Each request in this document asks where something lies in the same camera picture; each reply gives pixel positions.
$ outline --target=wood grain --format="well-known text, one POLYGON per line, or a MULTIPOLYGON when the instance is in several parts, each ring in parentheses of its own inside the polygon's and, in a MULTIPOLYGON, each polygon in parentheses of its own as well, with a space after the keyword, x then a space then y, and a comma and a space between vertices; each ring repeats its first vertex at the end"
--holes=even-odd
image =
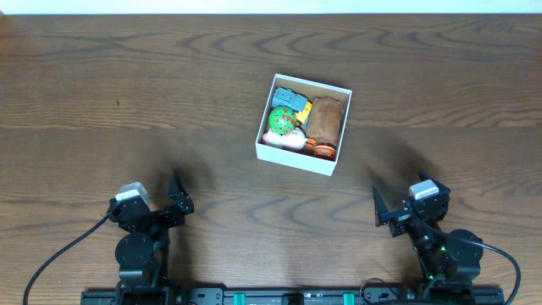
MULTIPOLYGON (((0 21, 0 304, 138 180, 167 204, 172 169, 196 213, 172 230, 187 283, 360 286, 419 276, 407 237, 373 225, 426 169, 465 228, 523 269, 542 302, 542 23, 538 15, 8 16, 0 21), (332 177, 256 159, 275 73, 353 90, 332 177)), ((36 282, 76 304, 118 280, 107 223, 36 282)), ((485 253, 477 283, 509 293, 485 253)))

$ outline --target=black cable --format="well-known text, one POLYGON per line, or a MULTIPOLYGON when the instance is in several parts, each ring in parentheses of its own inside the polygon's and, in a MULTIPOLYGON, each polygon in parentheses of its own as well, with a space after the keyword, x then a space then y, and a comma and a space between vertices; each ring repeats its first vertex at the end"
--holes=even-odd
MULTIPOLYGON (((380 282, 382 282, 384 284, 386 283, 385 280, 382 280, 382 279, 379 279, 379 278, 370 278, 370 279, 366 280, 359 289, 359 295, 363 298, 363 300, 365 302, 370 302, 370 301, 365 298, 365 292, 363 291, 363 288, 365 288, 365 285, 368 284, 370 281, 374 281, 374 280, 378 280, 378 281, 380 281, 380 282)), ((394 291, 392 291, 391 288, 390 288, 390 292, 393 293, 397 299, 399 299, 399 296, 394 291)))
POLYGON ((40 276, 41 272, 50 264, 52 263, 57 257, 62 255, 62 253, 66 252, 71 247, 75 246, 79 241, 82 241, 85 239, 85 237, 89 236, 92 232, 94 232, 97 228, 100 227, 100 225, 103 225, 106 221, 108 221, 109 215, 105 216, 102 220, 100 220, 96 225, 94 225, 90 230, 88 230, 85 234, 82 236, 79 236, 77 239, 72 241, 68 246, 63 247, 60 249, 60 251, 56 252, 51 258, 49 258, 32 276, 30 281, 28 282, 28 285, 25 289, 25 295, 23 296, 23 305, 28 305, 28 296, 30 295, 30 289, 32 288, 32 285, 34 285, 34 282, 37 280, 37 277, 40 276))
POLYGON ((444 238, 452 238, 452 239, 455 239, 457 241, 462 241, 464 243, 471 244, 471 245, 474 245, 474 246, 477 246, 477 247, 482 247, 482 248, 488 249, 490 251, 493 251, 495 253, 498 253, 498 254, 502 255, 503 257, 505 257, 505 258, 508 258, 508 260, 512 263, 512 265, 514 265, 514 269, 516 270, 516 283, 514 284, 514 288, 512 289, 512 293, 510 294, 510 296, 506 300, 505 305, 510 305, 512 303, 512 301, 514 300, 514 297, 516 297, 517 291, 519 290, 519 285, 521 284, 521 281, 522 281, 522 271, 519 268, 519 264, 517 264, 516 259, 514 259, 512 257, 512 255, 500 250, 498 247, 493 247, 493 246, 490 246, 490 245, 486 245, 486 244, 484 244, 482 242, 464 240, 462 238, 455 237, 453 235, 445 233, 445 232, 443 232, 441 230, 436 230, 435 228, 433 228, 430 225, 426 224, 422 220, 420 220, 420 222, 422 223, 422 225, 426 229, 432 231, 436 235, 440 235, 440 236, 442 236, 444 238))

